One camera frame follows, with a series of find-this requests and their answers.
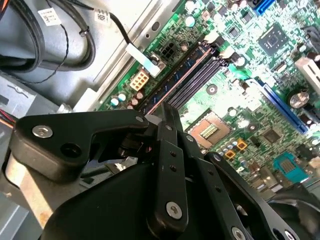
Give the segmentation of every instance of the barcode label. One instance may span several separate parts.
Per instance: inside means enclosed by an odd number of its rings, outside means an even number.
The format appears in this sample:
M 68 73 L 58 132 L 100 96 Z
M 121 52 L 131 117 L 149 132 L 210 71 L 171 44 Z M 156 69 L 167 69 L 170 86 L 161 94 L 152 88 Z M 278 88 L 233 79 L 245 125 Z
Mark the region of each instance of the barcode label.
M 45 25 L 47 26 L 55 26 L 55 25 L 60 25 L 61 20 L 58 17 L 56 11 L 52 8 L 47 8 L 38 11 L 40 17 L 43 19 Z
M 102 23 L 104 25 L 110 24 L 110 15 L 106 10 L 95 9 L 94 10 L 94 20 L 98 23 Z

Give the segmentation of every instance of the cyan component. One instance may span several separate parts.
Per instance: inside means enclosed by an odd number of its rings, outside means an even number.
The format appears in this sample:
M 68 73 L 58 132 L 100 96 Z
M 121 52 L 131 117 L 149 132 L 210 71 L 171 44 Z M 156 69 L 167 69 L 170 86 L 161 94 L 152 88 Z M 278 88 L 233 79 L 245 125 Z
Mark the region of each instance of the cyan component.
M 308 178 L 308 175 L 295 162 L 295 156 L 284 152 L 273 160 L 273 166 L 283 173 L 283 175 L 294 184 Z

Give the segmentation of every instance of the ram slot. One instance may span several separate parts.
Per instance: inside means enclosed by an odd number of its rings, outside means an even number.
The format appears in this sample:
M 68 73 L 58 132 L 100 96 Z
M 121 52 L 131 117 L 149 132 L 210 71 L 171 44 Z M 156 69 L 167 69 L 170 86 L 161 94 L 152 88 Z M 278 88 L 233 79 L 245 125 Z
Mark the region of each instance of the ram slot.
M 144 114 L 151 114 L 186 78 L 197 72 L 197 67 L 203 64 L 211 54 L 211 48 L 206 45 L 195 46 L 173 67 L 165 77 L 138 106 L 138 110 Z
M 198 92 L 222 67 L 227 67 L 228 63 L 212 56 L 211 59 L 184 85 L 176 90 L 168 103 L 176 109 L 180 109 Z

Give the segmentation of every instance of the blue pcie slot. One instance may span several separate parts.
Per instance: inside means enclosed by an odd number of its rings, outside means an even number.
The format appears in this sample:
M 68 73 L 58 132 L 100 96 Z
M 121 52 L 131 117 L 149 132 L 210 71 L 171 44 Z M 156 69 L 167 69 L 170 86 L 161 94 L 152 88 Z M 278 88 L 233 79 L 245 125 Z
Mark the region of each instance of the blue pcie slot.
M 299 131 L 301 134 L 306 134 L 308 132 L 307 126 L 304 122 L 297 117 L 285 104 L 278 95 L 269 87 L 268 84 L 262 82 L 261 80 L 248 79 L 246 81 L 250 86 L 258 87 L 260 92 L 278 109 L 280 113 L 291 123 L 291 125 Z

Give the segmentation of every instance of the motherboard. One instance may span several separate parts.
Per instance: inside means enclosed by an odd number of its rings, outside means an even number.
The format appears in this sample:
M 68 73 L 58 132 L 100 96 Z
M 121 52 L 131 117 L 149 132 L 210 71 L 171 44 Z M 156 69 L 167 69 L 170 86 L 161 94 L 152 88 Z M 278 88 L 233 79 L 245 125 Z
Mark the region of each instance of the motherboard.
M 320 1 L 184 0 L 98 111 L 177 108 L 202 153 L 264 194 L 316 181 Z

